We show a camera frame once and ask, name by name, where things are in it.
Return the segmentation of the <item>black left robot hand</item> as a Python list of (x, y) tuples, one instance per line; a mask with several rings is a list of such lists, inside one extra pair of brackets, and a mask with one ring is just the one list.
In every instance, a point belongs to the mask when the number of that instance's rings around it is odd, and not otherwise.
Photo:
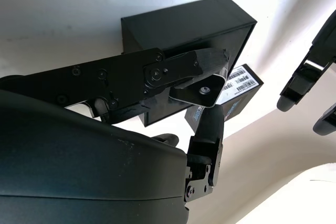
[(277, 109), (287, 112), (313, 88), (335, 63), (335, 12), (321, 27), (306, 56), (280, 93)]

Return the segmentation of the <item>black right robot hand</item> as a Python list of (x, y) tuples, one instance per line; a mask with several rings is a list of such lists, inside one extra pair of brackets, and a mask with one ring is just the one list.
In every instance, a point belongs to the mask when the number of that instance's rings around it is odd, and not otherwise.
[[(153, 48), (1, 78), (1, 223), (187, 223), (218, 180), (228, 61)], [(204, 108), (187, 152), (117, 126), (164, 91)]]

